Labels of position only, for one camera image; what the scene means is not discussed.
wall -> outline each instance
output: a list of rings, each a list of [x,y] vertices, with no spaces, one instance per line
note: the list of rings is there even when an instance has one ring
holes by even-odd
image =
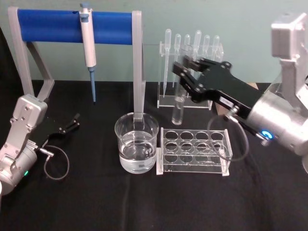
[[[194,35],[200,29],[210,36],[219,35],[225,58],[233,64],[232,73],[246,82],[271,82],[280,71],[279,61],[270,53],[270,24],[287,11],[308,12],[304,0],[92,0],[95,11],[131,12],[143,14],[145,44],[158,44],[165,29],[174,35]],[[7,7],[24,9],[78,10],[76,0],[0,0],[0,26],[12,53]],[[51,74],[60,80],[88,80],[82,44],[39,43]],[[130,46],[97,45],[96,79],[101,81],[132,80],[132,50]],[[145,47],[145,77],[157,81],[158,49]],[[33,79],[40,74],[30,59]]]

